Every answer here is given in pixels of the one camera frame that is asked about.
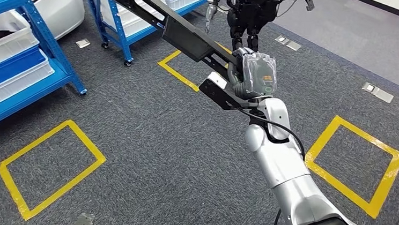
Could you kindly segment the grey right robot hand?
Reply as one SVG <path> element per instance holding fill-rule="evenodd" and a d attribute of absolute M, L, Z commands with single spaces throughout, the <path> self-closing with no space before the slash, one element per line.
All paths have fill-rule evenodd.
<path fill-rule="evenodd" d="M 277 90 L 276 60 L 247 47 L 239 47 L 232 55 L 241 63 L 228 64 L 227 74 L 235 95 L 243 100 L 272 96 Z"/>

